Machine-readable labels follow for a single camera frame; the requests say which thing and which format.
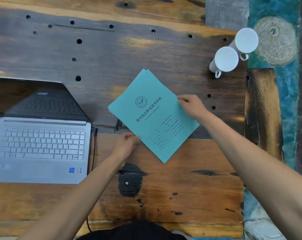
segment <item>laptop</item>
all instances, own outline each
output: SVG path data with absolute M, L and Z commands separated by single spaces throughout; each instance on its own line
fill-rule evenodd
M 91 123 L 65 85 L 0 78 L 0 182 L 77 184 Z

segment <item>document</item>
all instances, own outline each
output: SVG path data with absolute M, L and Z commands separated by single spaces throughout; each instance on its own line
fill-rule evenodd
M 144 69 L 108 109 L 164 163 L 199 126 L 176 95 Z

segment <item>laptop screen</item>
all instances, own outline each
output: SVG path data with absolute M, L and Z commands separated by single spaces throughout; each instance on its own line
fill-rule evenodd
M 0 78 L 0 117 L 88 121 L 64 84 Z

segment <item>white mug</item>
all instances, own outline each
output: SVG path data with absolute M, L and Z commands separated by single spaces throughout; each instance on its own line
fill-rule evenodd
M 239 62 L 238 53 L 231 47 L 220 48 L 209 65 L 209 70 L 219 78 L 221 72 L 229 72 L 237 67 Z
M 239 55 L 240 59 L 245 61 L 249 58 L 249 53 L 253 52 L 259 43 L 257 33 L 252 28 L 241 29 L 229 47 L 233 48 Z

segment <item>left hand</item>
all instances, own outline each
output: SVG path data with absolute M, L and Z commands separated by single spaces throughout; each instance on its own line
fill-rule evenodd
M 124 161 L 130 156 L 131 152 L 139 143 L 139 136 L 136 136 L 132 132 L 126 132 L 117 138 L 111 155 L 119 158 L 124 164 Z

